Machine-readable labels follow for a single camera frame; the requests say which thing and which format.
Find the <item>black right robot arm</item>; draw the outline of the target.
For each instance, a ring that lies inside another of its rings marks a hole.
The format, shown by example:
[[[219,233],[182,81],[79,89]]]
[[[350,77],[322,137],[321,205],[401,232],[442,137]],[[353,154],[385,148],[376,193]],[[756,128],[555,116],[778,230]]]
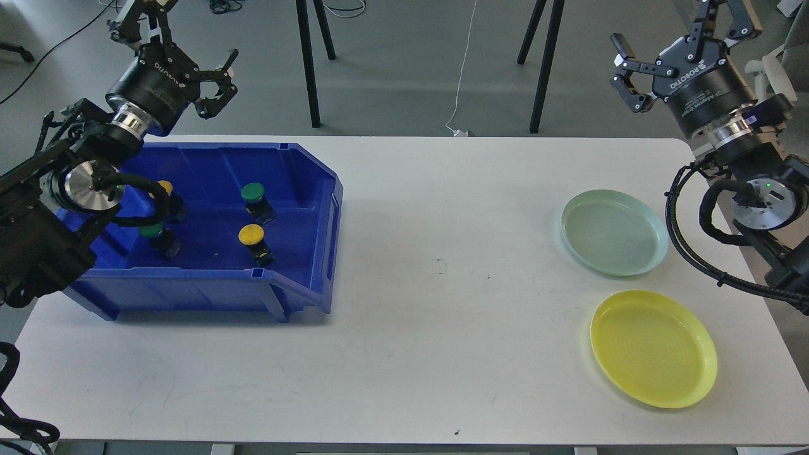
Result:
[[[617,54],[611,84],[632,112],[647,112],[661,100],[686,137],[709,141],[710,150],[680,168],[666,193],[666,228],[679,255],[720,287],[780,300],[807,314],[807,241],[789,247],[774,236],[807,211],[807,161],[785,153],[778,138],[793,103],[784,94],[759,101],[743,80],[730,48],[759,37],[761,23],[748,1],[727,5],[732,24],[725,39],[714,37],[720,2],[700,1],[690,32],[652,63],[637,60],[624,35],[612,34]],[[765,284],[720,270],[686,242],[677,205],[693,174],[710,183],[697,214],[700,228],[721,244],[754,248],[769,265]]]

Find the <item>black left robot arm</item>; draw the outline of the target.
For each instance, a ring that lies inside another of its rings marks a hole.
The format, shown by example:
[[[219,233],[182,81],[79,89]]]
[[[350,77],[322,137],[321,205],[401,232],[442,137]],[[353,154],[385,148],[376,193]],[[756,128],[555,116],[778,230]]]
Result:
[[[122,173],[145,136],[166,137],[188,107],[217,116],[236,95],[231,49],[213,70],[179,48],[167,14],[173,1],[129,1],[109,22],[113,41],[133,49],[124,75],[105,95],[109,110],[81,99],[61,121],[49,113],[31,158],[2,176],[2,303],[12,308],[63,291],[95,265],[92,243],[107,225],[164,221],[167,190]]]

